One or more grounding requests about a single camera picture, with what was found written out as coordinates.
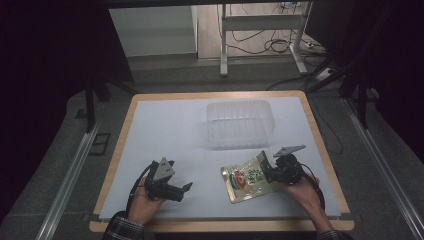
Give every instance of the wooden table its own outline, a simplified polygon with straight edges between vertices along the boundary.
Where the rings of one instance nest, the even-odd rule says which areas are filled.
[[[301,91],[272,91],[272,92],[209,92],[209,93],[171,93],[171,94],[139,94],[132,99],[124,125],[119,136],[115,152],[103,183],[93,215],[98,216],[113,182],[116,169],[119,165],[125,141],[134,117],[134,111],[139,101],[153,100],[183,100],[183,99],[217,99],[217,98],[267,98],[267,97],[298,97],[302,103],[309,126],[316,141],[325,170],[332,184],[334,194],[340,207],[341,217],[331,219],[330,222],[337,230],[352,230],[354,221],[344,198],[339,181],[324,146],[318,126],[305,94]],[[91,221],[90,230],[103,232],[107,222]],[[252,232],[252,231],[315,231],[310,220],[238,220],[238,221],[177,221],[153,220],[145,226],[148,232]]]

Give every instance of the white paper sheet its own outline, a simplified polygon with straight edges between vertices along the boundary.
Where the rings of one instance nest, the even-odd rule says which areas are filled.
[[[229,200],[222,166],[244,163],[264,150],[271,164],[272,155],[282,146],[305,144],[294,155],[309,166],[320,179],[326,201],[326,213],[340,216],[334,192],[325,172],[314,137],[297,97],[261,98],[270,103],[275,129],[263,148],[218,151],[208,142],[206,106],[212,102],[242,99],[201,99],[141,101],[135,110],[122,157],[100,219],[110,219],[125,210],[128,194],[141,172],[162,157],[174,160],[175,175],[169,184],[182,187],[193,182],[181,202],[166,201],[155,218],[225,219],[306,216],[291,197],[281,191],[241,203]]]

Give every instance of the person's left hand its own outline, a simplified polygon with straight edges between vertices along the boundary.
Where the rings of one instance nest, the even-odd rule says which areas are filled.
[[[143,225],[153,218],[157,210],[162,206],[162,203],[165,202],[165,199],[150,200],[144,188],[145,180],[146,177],[141,179],[139,187],[134,193],[130,212],[128,213],[128,220]]]

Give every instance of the hand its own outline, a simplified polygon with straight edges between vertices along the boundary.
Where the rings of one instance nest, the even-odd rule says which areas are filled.
[[[294,185],[280,183],[280,186],[305,209],[318,234],[334,230],[325,211],[321,208],[318,194],[306,178],[302,177]]]
[[[143,225],[153,218],[157,210],[162,206],[162,203],[165,202],[165,199],[150,200],[144,188],[145,181],[146,177],[143,177],[134,193],[130,212],[128,213],[128,220]]]

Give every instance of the clear plastic bin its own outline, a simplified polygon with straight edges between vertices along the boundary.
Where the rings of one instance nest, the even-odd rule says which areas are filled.
[[[212,147],[222,149],[262,147],[275,127],[265,100],[210,103],[207,122]]]

